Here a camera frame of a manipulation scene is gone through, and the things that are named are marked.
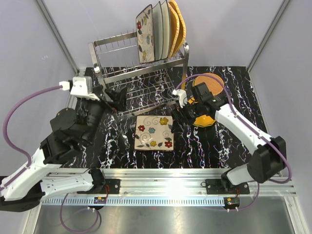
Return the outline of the floral square plate dark rim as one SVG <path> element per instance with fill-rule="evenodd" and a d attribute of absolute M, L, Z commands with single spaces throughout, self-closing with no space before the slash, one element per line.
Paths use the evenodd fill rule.
<path fill-rule="evenodd" d="M 139 115 L 136 118 L 134 149 L 142 151 L 173 151 L 174 135 L 171 116 Z"/>

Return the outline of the orange polka dot plate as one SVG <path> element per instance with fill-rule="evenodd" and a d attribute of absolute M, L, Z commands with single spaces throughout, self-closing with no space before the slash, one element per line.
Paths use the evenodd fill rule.
<path fill-rule="evenodd" d="M 212 119 L 210 116 L 207 115 L 202 115 L 200 117 L 197 117 L 196 120 L 194 121 L 193 125 L 196 127 L 210 127 L 214 125 L 216 120 Z"/>

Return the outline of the woven orange rattan plate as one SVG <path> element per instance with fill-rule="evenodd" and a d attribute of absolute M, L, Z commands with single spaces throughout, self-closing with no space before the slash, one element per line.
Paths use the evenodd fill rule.
<path fill-rule="evenodd" d="M 213 73 L 204 73 L 201 76 L 196 77 L 197 85 L 205 83 L 209 91 L 217 96 L 223 92 L 224 81 L 222 78 Z"/>

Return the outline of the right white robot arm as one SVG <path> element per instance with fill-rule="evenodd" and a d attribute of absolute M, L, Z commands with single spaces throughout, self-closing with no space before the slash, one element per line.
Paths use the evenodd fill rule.
<path fill-rule="evenodd" d="M 272 137 L 251 124 L 226 97 L 217 97 L 205 83 L 191 88 L 191 100 L 185 90 L 173 90 L 177 99 L 172 110 L 172 132 L 181 132 L 196 118 L 206 115 L 230 130 L 251 154 L 248 163 L 234 167 L 221 175 L 221 189 L 231 194 L 238 186 L 249 181 L 264 183 L 287 165 L 286 142 L 278 136 Z"/>

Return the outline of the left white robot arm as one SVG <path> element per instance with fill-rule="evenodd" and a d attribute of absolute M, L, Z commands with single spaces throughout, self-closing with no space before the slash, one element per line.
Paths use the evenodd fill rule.
<path fill-rule="evenodd" d="M 42 201 L 67 193 L 99 194 L 108 191 L 104 173 L 98 168 L 89 168 L 81 175 L 45 180 L 54 169 L 59 169 L 80 154 L 80 145 L 93 144 L 101 119 L 105 113 L 115 114 L 126 109 L 127 88 L 116 91 L 96 86 L 86 94 L 76 94 L 85 109 L 64 108 L 50 121 L 51 134 L 45 138 L 33 155 L 12 143 L 7 127 L 10 117 L 26 101 L 54 90 L 73 91 L 69 82 L 37 91 L 19 101 L 7 114 L 2 133 L 7 144 L 26 155 L 27 162 L 10 176 L 0 178 L 0 209 L 6 212 L 25 212 Z"/>

